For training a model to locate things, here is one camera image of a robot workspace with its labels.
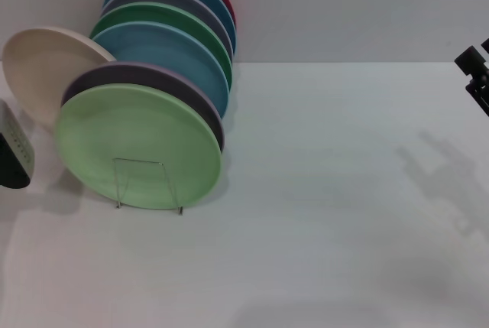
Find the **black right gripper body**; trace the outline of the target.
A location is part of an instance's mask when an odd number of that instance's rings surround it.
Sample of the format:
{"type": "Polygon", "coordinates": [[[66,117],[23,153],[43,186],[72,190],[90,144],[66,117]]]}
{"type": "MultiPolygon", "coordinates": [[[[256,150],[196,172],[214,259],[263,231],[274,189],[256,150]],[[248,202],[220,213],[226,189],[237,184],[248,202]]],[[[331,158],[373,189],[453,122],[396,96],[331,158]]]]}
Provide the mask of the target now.
{"type": "Polygon", "coordinates": [[[465,87],[472,99],[489,115],[488,75],[477,76],[471,79],[465,87]]]}

